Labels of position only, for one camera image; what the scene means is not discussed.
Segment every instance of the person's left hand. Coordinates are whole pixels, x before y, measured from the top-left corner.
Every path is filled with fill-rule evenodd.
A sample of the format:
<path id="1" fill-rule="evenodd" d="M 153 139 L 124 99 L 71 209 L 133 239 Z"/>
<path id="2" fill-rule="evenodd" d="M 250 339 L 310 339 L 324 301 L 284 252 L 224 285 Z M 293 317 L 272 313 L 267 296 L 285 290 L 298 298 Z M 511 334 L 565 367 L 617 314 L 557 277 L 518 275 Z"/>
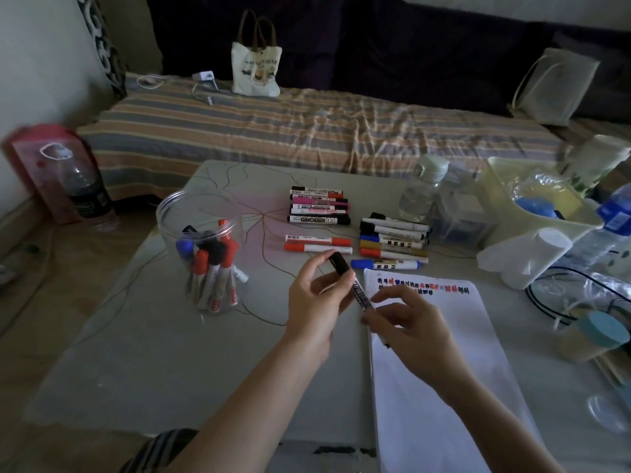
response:
<path id="1" fill-rule="evenodd" d="M 352 270 L 349 269 L 342 277 L 337 272 L 331 272 L 312 280 L 316 269 L 326 263 L 333 252 L 328 250 L 309 259 L 289 287 L 289 318 L 285 337 L 314 348 L 321 355 L 321 361 L 329 355 L 338 316 L 353 301 L 351 287 L 355 282 L 355 273 Z"/>

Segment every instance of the stack of paper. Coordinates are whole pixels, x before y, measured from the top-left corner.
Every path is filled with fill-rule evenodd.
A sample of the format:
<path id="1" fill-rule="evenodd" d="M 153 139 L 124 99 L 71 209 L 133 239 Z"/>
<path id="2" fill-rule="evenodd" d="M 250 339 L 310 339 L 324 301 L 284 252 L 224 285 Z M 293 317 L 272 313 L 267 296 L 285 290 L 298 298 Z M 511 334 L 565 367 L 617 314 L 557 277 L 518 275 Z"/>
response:
<path id="1" fill-rule="evenodd" d="M 437 305 L 476 377 L 540 438 L 482 298 L 471 282 L 368 269 L 364 279 L 368 297 L 383 286 L 403 282 Z M 371 346 L 381 473 L 489 472 L 456 413 L 376 335 L 372 335 Z"/>

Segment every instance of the hand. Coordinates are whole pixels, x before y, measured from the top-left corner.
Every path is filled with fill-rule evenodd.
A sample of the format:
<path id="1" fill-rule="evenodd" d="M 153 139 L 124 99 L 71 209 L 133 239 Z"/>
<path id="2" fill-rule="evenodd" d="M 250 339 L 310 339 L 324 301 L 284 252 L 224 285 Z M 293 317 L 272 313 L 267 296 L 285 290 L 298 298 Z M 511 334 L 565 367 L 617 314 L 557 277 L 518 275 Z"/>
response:
<path id="1" fill-rule="evenodd" d="M 312 280 L 316 269 L 326 263 L 333 252 L 328 250 L 305 262 L 289 287 L 289 318 L 285 337 L 314 347 L 322 362 L 329 355 L 338 316 L 353 301 L 351 287 L 355 282 L 355 273 L 350 269 L 342 277 L 331 272 Z"/>
<path id="2" fill-rule="evenodd" d="M 385 287 L 371 300 L 379 303 L 396 298 L 405 304 L 368 309 L 362 323 L 381 335 L 407 369 L 439 395 L 469 379 L 472 374 L 440 309 L 407 286 Z"/>

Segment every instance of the white bag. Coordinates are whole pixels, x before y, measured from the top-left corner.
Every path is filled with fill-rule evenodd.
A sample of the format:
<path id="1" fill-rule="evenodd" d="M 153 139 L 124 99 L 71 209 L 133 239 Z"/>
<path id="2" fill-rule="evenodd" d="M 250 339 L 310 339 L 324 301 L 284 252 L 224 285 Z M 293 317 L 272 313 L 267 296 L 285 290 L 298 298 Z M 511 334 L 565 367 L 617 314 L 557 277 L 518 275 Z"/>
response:
<path id="1" fill-rule="evenodd" d="M 243 44 L 243 25 L 247 15 L 254 16 L 254 39 L 252 47 Z M 263 36 L 260 23 L 264 21 L 271 27 L 271 43 L 268 45 Z M 263 47 L 258 46 L 261 37 Z M 276 30 L 274 24 L 265 17 L 257 18 L 253 11 L 245 10 L 241 17 L 237 41 L 232 43 L 232 92 L 246 96 L 271 96 L 280 94 L 276 83 L 278 62 L 283 49 L 276 46 Z"/>
<path id="2" fill-rule="evenodd" d="M 513 109 L 524 111 L 539 124 L 567 126 L 599 64 L 598 60 L 572 51 L 546 48 L 528 70 L 530 73 L 537 66 L 516 102 L 528 73 L 519 84 L 513 97 Z"/>

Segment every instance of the person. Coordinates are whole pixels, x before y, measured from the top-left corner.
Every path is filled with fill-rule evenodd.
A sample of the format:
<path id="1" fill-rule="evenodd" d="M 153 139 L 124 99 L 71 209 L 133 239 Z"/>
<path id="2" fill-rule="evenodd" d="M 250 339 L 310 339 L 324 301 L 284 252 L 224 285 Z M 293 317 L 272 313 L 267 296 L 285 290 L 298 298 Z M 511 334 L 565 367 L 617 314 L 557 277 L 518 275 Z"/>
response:
<path id="1" fill-rule="evenodd" d="M 121 471 L 154 471 L 154 466 L 165 463 L 170 463 L 165 469 L 169 473 L 265 470 L 307 386 L 329 355 L 338 316 L 355 301 L 352 270 L 342 277 L 331 272 L 313 279 L 333 252 L 304 264 L 289 288 L 282 338 L 199 432 L 160 435 Z M 406 368 L 453 408 L 489 469 L 563 472 L 515 415 L 476 380 L 440 310 L 403 285 L 381 289 L 372 301 L 391 298 L 403 303 L 369 309 L 361 322 L 388 341 Z"/>

